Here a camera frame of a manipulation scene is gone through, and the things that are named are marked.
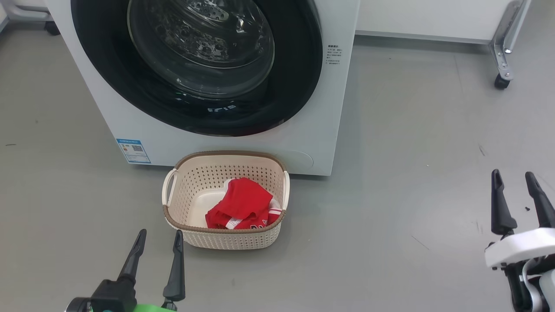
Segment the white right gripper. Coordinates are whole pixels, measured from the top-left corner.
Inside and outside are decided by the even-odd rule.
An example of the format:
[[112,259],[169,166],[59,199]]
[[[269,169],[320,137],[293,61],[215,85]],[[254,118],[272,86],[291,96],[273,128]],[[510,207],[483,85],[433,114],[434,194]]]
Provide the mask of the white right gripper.
[[505,184],[501,173],[498,169],[491,173],[491,232],[507,237],[484,250],[488,268],[497,268],[502,264],[515,264],[555,253],[554,207],[533,172],[526,172],[525,179],[529,195],[535,204],[540,228],[514,234],[517,222],[511,217],[503,194]]

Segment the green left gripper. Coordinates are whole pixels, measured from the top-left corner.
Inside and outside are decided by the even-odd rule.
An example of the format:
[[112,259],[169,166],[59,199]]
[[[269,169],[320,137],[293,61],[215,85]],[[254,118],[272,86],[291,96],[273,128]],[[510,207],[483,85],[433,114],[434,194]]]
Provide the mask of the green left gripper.
[[[145,248],[147,230],[141,229],[133,243],[118,279],[129,279],[136,282],[139,259]],[[166,300],[161,305],[137,304],[132,312],[177,312],[175,302],[186,298],[186,275],[184,269],[183,232],[177,230],[173,243],[173,262],[163,296]]]

